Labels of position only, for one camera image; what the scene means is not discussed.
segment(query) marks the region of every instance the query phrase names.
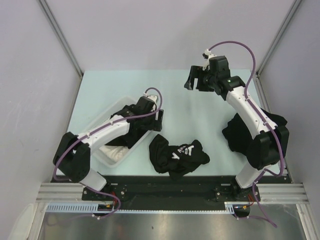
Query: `reflective metal surface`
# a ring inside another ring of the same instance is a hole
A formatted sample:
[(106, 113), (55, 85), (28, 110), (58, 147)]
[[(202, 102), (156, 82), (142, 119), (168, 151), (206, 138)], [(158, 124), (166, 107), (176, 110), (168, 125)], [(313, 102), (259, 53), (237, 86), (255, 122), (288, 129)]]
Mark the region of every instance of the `reflective metal surface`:
[[(71, 213), (46, 213), (39, 240), (305, 240), (296, 205), (266, 205), (278, 225), (226, 214), (119, 213), (96, 220)], [(251, 215), (261, 215), (255, 205)]]

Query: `light blue table surface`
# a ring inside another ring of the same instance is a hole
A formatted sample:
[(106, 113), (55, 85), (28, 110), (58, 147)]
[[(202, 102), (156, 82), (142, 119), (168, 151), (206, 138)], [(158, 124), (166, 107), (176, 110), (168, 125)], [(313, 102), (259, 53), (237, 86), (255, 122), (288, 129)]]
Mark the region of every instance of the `light blue table surface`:
[[(184, 84), (188, 75), (189, 70), (86, 71), (68, 131), (79, 134), (118, 99), (124, 96), (138, 99), (145, 89), (156, 87), (163, 96), (163, 129), (160, 134), (170, 145), (198, 139), (210, 157), (210, 163), (201, 165), (188, 176), (236, 175), (247, 159), (230, 151), (222, 134), (222, 129), (236, 111), (214, 92), (186, 90)], [(231, 75), (238, 75), (246, 82), (250, 71), (231, 70)], [(249, 92), (259, 104), (253, 82)], [(103, 175), (166, 176), (168, 173), (157, 173), (149, 160), (149, 144), (157, 134), (151, 132), (119, 166), (109, 168), (92, 156), (91, 167)], [(271, 170), (277, 173), (278, 165), (272, 166)]]

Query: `black cloth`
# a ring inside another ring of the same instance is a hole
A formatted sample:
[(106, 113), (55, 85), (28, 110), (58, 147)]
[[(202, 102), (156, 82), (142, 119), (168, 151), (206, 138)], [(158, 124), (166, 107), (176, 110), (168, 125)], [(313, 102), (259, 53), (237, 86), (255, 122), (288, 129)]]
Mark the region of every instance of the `black cloth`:
[[(287, 125), (288, 122), (283, 116), (269, 113), (263, 109), (261, 110), (279, 127)], [(253, 139), (251, 137), (249, 129), (238, 113), (232, 120), (228, 122), (227, 127), (222, 130), (222, 134), (228, 141), (228, 145), (231, 151), (238, 152), (247, 156), (247, 149)]]
[(198, 140), (194, 140), (191, 144), (169, 146), (168, 140), (160, 134), (155, 136), (149, 145), (149, 157), (158, 173), (169, 172), (173, 180), (178, 180), (196, 170), (201, 164), (210, 162), (209, 156), (203, 152)]

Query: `purple cable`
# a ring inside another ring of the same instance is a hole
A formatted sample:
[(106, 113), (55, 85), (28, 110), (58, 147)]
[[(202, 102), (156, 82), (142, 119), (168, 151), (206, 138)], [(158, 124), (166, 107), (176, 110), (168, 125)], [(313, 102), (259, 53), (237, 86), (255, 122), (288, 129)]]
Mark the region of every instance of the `purple cable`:
[[(210, 47), (208, 50), (211, 51), (211, 49), (219, 46), (219, 45), (222, 45), (222, 44), (237, 44), (237, 45), (240, 45), (244, 48), (246, 48), (249, 53), (251, 54), (251, 57), (252, 57), (252, 61), (253, 61), (253, 66), (252, 66), (252, 72), (250, 74), (250, 77), (249, 77), (249, 80), (247, 81), (246, 85), (245, 85), (245, 88), (244, 88), (244, 96), (246, 98), (246, 100), (248, 101), (248, 103), (251, 105), (251, 107), (254, 109), (254, 111), (258, 114), (258, 116), (261, 118), (261, 120), (263, 121), (263, 124), (266, 125), (266, 127), (270, 130), (270, 132), (272, 133), (274, 139), (275, 139), (275, 142), (276, 142), (276, 146), (278, 148), (278, 151), (279, 151), (279, 155), (280, 155), (280, 172), (279, 174), (276, 174), (274, 173), (273, 171), (269, 170), (269, 169), (263, 169), (263, 171), (261, 172), (261, 174), (256, 178), (256, 180), (254, 180), (254, 182), (252, 183), (252, 192), (254, 193), (256, 191), (256, 184), (257, 182), (263, 177), (263, 175), (265, 174), (265, 172), (268, 172), (268, 173), (271, 173), (273, 176), (275, 177), (281, 177), (283, 172), (284, 172), (284, 165), (285, 165), (285, 160), (284, 160), (284, 156), (283, 156), (283, 152), (282, 152), (282, 147), (281, 147), (281, 144), (280, 144), (280, 141), (279, 141), (279, 138), (276, 134), (276, 132), (272, 129), (272, 127), (269, 125), (269, 123), (267, 122), (267, 120), (265, 119), (265, 117), (260, 113), (260, 111), (258, 110), (258, 108), (254, 105), (254, 103), (249, 99), (249, 96), (248, 96), (248, 87), (249, 87), (249, 84), (255, 74), (255, 70), (256, 70), (256, 58), (255, 58), (255, 55), (254, 53), (252, 52), (252, 50), (245, 44), (243, 44), (242, 42), (239, 42), (239, 41), (222, 41), (222, 42), (219, 42), (215, 45), (213, 45), (212, 47)], [(262, 205), (260, 204), (259, 200), (258, 200), (258, 197), (253, 194), (254, 198), (255, 198), (255, 201), (256, 203), (258, 204), (261, 212), (263, 213), (263, 215), (265, 216), (264, 217), (261, 217), (261, 216), (250, 216), (249, 218), (252, 218), (252, 219), (262, 219), (262, 220), (265, 220), (267, 222), (269, 222), (272, 226), (274, 226), (275, 228), (277, 228), (278, 226), (268, 217), (267, 213), (264, 211)], [(247, 217), (237, 217), (237, 219), (247, 219)]]
[[(129, 119), (140, 119), (140, 118), (149, 117), (149, 116), (154, 115), (154, 114), (156, 114), (157, 112), (159, 112), (160, 109), (161, 109), (161, 107), (162, 107), (162, 103), (163, 103), (162, 94), (161, 94), (161, 92), (160, 92), (157, 88), (155, 88), (155, 87), (149, 87), (147, 90), (145, 90), (145, 93), (147, 93), (149, 90), (155, 90), (155, 91), (159, 94), (159, 97), (160, 97), (159, 107), (158, 107), (155, 111), (150, 112), (150, 113), (147, 113), (147, 114), (136, 115), (136, 116), (128, 116), (128, 117), (120, 118), (120, 119), (117, 119), (117, 120), (113, 121), (112, 124), (116, 124), (116, 123), (119, 123), (119, 122), (121, 122), (121, 121), (129, 120)], [(105, 128), (109, 127), (110, 125), (111, 125), (110, 122), (102, 125), (101, 127), (99, 127), (99, 128), (97, 128), (97, 129), (93, 130), (92, 132), (90, 132), (90, 133), (89, 133), (89, 136), (94, 135), (95, 133), (101, 131), (102, 129), (105, 129)], [(84, 139), (87, 138), (87, 137), (88, 137), (87, 135), (84, 135), (84, 136), (80, 137), (77, 141), (75, 141), (73, 144), (71, 144), (71, 145), (65, 150), (65, 152), (60, 156), (60, 158), (59, 158), (58, 161), (56, 162), (55, 167), (54, 167), (54, 170), (53, 170), (53, 179), (55, 179), (55, 180), (58, 181), (58, 182), (65, 180), (65, 178), (58, 178), (58, 177), (57, 177), (57, 170), (58, 170), (58, 167), (59, 167), (60, 163), (61, 163), (62, 160), (66, 157), (66, 155), (67, 155), (78, 143), (80, 143), (82, 140), (84, 140)], [(112, 194), (109, 194), (109, 193), (105, 193), (105, 192), (101, 192), (101, 191), (94, 190), (94, 189), (92, 189), (91, 187), (88, 187), (88, 186), (87, 186), (87, 188), (88, 188), (89, 190), (97, 193), (97, 194), (101, 194), (101, 195), (105, 195), (105, 196), (108, 196), (108, 197), (112, 197), (112, 198), (114, 198), (114, 199), (116, 199), (116, 200), (118, 201), (118, 207), (117, 207), (116, 209), (114, 209), (113, 211), (111, 211), (110, 213), (108, 213), (108, 215), (103, 216), (103, 217), (100, 217), (100, 219), (104, 219), (104, 218), (106, 218), (106, 217), (109, 217), (109, 216), (113, 215), (116, 211), (118, 211), (118, 210), (120, 209), (120, 207), (121, 207), (121, 201), (120, 201), (120, 199), (119, 199), (117, 196), (112, 195)]]

